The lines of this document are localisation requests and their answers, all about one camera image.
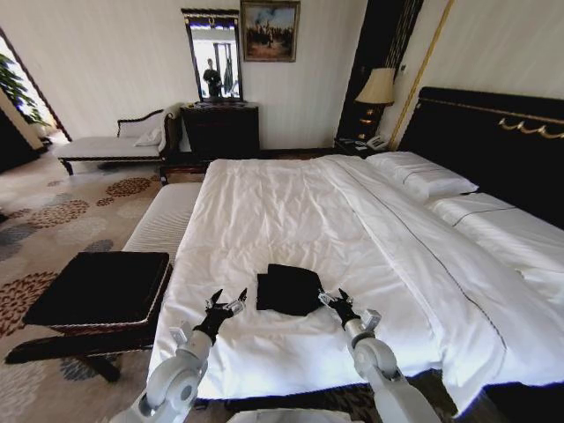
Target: nightstand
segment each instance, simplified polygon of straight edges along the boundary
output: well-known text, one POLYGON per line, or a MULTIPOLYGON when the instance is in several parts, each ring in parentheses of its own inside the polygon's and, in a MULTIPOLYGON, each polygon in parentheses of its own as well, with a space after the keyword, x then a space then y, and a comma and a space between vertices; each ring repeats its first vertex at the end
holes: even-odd
POLYGON ((380 152, 388 151, 387 149, 384 149, 375 152, 370 147, 358 147, 352 140, 339 138, 335 138, 335 150, 340 154, 346 154, 347 156, 359 156, 362 159, 380 152))

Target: white wall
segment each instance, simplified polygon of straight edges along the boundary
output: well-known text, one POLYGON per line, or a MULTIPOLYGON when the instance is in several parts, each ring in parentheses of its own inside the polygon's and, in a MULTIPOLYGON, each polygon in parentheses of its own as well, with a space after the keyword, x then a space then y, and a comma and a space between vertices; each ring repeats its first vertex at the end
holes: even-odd
MULTIPOLYGON (((295 63, 242 63, 263 148, 332 145, 367 0, 301 2, 295 63)), ((197 100, 182 7, 238 0, 0 0, 0 26, 70 135, 197 100)))
MULTIPOLYGON (((382 119, 384 136, 396 126, 446 3, 423 3, 404 56, 408 75, 397 80, 396 104, 382 119)), ((455 0, 417 93, 432 85, 564 98, 563 17, 562 0, 455 0)), ((397 139, 401 139, 416 102, 417 96, 397 139)))

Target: white bench cushion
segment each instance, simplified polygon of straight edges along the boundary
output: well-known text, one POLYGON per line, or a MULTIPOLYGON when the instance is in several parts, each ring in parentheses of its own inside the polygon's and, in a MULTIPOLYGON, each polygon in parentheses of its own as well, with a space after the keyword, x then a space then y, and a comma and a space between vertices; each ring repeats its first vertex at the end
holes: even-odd
POLYGON ((54 150, 59 159, 99 157, 143 157, 159 159, 157 145, 134 146, 135 137, 87 137, 80 138, 54 150))
POLYGON ((163 187, 122 251, 168 253, 173 263, 200 188, 200 182, 173 183, 163 187))

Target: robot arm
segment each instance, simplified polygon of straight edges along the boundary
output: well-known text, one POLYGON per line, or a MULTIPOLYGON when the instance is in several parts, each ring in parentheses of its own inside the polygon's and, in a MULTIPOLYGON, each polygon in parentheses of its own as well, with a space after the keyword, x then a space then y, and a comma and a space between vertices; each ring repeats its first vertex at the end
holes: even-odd
POLYGON ((413 388, 397 367, 390 347, 376 339, 374 329, 381 316, 366 310, 362 318, 353 312, 353 299, 339 289, 341 298, 320 293, 319 300, 335 309, 350 341, 354 368, 367 380, 375 395, 376 410, 384 423, 440 423, 425 397, 413 388))
POLYGON ((175 356, 155 368, 146 389, 130 408, 113 417, 112 423, 169 423, 186 419, 197 398, 197 387, 205 375, 219 327, 245 308, 247 289, 229 304, 218 304, 221 291, 206 302, 205 319, 194 330, 189 323, 171 328, 177 344, 175 356))

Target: framed painting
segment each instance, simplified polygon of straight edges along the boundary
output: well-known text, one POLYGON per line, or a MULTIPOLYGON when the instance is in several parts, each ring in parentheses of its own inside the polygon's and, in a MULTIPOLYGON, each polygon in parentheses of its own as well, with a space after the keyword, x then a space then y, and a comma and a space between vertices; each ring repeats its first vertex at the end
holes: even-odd
POLYGON ((295 62, 300 2, 241 1, 247 62, 295 62))

